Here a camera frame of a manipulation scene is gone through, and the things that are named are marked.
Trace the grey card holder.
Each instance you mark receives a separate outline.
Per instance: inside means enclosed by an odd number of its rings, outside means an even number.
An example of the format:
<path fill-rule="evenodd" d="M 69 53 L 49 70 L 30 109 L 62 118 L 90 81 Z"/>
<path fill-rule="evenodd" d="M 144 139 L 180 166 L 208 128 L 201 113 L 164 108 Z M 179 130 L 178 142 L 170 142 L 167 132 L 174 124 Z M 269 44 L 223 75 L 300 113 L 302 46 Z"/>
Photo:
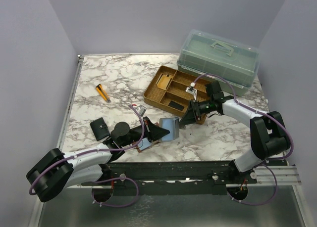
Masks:
<path fill-rule="evenodd" d="M 179 118 L 160 118 L 159 126 L 166 130 L 169 130 L 169 134 L 163 136 L 159 141 L 167 142 L 173 141 L 179 138 Z"/>

